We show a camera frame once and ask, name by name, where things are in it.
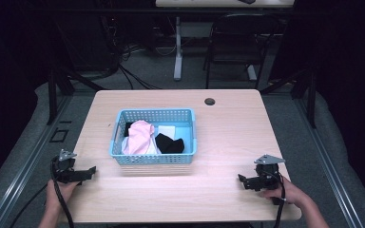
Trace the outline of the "pink cloth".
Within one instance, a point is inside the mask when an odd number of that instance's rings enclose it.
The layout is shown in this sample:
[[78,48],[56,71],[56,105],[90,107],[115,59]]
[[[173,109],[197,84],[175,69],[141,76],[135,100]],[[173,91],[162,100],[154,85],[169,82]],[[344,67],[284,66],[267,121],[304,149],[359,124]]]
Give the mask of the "pink cloth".
[[143,120],[134,122],[129,128],[128,145],[130,152],[145,151],[150,139],[153,138],[154,126]]

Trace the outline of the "black chair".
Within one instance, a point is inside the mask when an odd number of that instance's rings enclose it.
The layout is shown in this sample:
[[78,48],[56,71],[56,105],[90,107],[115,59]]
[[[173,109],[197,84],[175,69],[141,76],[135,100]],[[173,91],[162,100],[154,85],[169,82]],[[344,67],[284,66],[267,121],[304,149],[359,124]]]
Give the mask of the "black chair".
[[205,87],[211,81],[211,65],[258,66],[258,87],[271,38],[279,30],[279,19],[269,14],[230,13],[216,19],[210,29],[202,69]]

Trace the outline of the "white desk leg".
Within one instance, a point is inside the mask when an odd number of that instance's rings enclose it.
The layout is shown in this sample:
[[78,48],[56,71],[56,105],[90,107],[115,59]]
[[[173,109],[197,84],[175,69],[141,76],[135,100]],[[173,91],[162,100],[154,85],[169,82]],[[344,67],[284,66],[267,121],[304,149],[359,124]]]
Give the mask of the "white desk leg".
[[176,58],[174,66],[174,80],[179,81],[182,78],[182,68],[183,68],[183,53],[182,53],[182,37],[181,37],[181,21],[180,18],[176,18]]

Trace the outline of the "small white cloth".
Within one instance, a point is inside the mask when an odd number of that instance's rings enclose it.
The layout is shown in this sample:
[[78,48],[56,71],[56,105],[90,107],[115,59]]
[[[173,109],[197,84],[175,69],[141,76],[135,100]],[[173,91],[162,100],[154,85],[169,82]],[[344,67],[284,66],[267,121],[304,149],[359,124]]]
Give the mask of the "small white cloth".
[[158,133],[163,134],[172,140],[175,139],[175,132],[176,132],[176,129],[173,125],[159,125],[158,126]]

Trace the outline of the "person's right hand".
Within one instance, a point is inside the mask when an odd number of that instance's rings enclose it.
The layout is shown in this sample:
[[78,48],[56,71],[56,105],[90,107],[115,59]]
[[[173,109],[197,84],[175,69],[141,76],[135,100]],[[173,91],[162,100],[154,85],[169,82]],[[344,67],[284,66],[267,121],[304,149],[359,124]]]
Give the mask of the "person's right hand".
[[288,203],[293,203],[298,208],[307,204],[309,197],[285,177],[282,184],[275,190],[264,190],[261,195],[265,198],[285,199]]

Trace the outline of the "black sock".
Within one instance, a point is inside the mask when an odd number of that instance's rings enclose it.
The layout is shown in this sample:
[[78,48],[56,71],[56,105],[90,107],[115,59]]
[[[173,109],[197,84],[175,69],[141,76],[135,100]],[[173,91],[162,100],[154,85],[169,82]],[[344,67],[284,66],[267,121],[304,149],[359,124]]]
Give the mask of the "black sock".
[[185,149],[183,139],[172,140],[162,133],[155,137],[155,142],[162,154],[180,154]]

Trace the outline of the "blue plastic basket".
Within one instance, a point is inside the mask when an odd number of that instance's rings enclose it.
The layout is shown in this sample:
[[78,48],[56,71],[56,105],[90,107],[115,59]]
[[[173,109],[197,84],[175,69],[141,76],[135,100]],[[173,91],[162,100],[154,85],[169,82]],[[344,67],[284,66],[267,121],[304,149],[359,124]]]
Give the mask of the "blue plastic basket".
[[[146,121],[154,126],[155,137],[159,125],[173,125],[176,129],[175,139],[183,139],[185,149],[180,154],[126,155],[122,152],[122,141],[125,138],[125,123]],[[197,151],[195,112],[190,108],[152,108],[122,109],[117,116],[109,154],[119,165],[141,164],[183,164],[191,163]]]

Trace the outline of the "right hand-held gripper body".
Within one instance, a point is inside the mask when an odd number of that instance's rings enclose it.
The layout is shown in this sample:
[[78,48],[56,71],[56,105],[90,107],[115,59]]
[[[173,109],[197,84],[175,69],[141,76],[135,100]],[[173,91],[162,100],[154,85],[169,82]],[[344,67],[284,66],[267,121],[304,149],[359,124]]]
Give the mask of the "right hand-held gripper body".
[[285,162],[285,159],[271,155],[263,155],[254,161],[256,165],[256,177],[251,178],[250,182],[257,182],[261,189],[275,190],[281,184],[279,164]]

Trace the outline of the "metal floor rail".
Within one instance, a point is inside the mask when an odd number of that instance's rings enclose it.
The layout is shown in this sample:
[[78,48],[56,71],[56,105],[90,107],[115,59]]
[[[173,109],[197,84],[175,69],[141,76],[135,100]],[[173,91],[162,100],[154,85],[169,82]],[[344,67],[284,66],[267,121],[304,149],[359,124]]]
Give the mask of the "metal floor rail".
[[360,216],[355,209],[354,204],[352,203],[348,191],[345,189],[345,186],[343,185],[336,171],[336,168],[328,154],[328,150],[326,149],[323,140],[320,138],[318,130],[315,127],[312,127],[312,125],[309,123],[306,114],[306,105],[302,100],[299,99],[294,99],[294,104],[297,107],[304,125],[312,137],[312,141],[317,149],[317,156],[320,160],[322,170],[331,186],[337,204],[339,205],[349,228],[365,228]]
[[0,169],[0,228],[4,226],[12,208],[22,194],[48,143],[48,138],[54,132],[58,118],[67,109],[71,100],[71,96],[60,99],[57,115],[48,124],[49,112],[46,111],[48,102],[40,99],[31,120],[2,165]]

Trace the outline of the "person's left hand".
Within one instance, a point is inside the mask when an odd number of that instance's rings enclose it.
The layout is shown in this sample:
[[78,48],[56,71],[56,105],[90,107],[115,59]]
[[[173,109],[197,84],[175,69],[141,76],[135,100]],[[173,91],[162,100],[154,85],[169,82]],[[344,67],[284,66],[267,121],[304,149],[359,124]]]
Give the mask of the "person's left hand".
[[68,202],[78,182],[61,183],[48,181],[46,209],[50,211],[62,208],[58,195],[62,196],[64,202]]

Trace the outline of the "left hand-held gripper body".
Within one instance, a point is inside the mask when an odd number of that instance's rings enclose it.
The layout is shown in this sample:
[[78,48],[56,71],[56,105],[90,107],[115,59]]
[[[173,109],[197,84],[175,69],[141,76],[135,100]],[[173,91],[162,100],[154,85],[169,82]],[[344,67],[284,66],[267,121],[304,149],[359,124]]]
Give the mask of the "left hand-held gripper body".
[[83,177],[82,171],[73,169],[76,154],[62,149],[58,156],[51,161],[51,174],[56,181],[61,183],[77,182],[78,177]]

